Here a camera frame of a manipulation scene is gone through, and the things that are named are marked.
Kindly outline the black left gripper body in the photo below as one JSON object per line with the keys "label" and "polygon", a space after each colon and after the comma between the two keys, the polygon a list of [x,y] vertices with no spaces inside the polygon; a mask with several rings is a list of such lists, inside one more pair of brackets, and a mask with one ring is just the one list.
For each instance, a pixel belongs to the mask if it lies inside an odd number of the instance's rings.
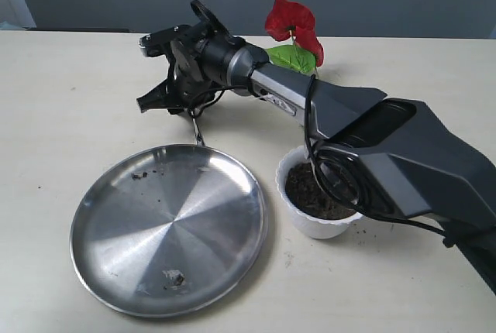
{"label": "black left gripper body", "polygon": [[202,73],[195,55],[182,41],[190,28],[179,25],[156,32],[170,33],[170,56],[166,58],[169,67],[165,79],[169,80],[167,92],[173,104],[166,110],[172,115],[200,109],[215,99],[212,81]]}

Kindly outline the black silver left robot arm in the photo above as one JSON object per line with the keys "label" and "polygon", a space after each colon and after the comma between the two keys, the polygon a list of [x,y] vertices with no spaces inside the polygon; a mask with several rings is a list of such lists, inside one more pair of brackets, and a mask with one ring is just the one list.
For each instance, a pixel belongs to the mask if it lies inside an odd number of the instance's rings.
{"label": "black silver left robot arm", "polygon": [[489,287],[495,285],[495,167],[422,101],[342,87],[272,64],[266,50],[204,24],[143,36],[167,77],[138,99],[142,111],[196,113],[216,92],[265,98],[295,117],[321,188],[378,221],[438,223]]}

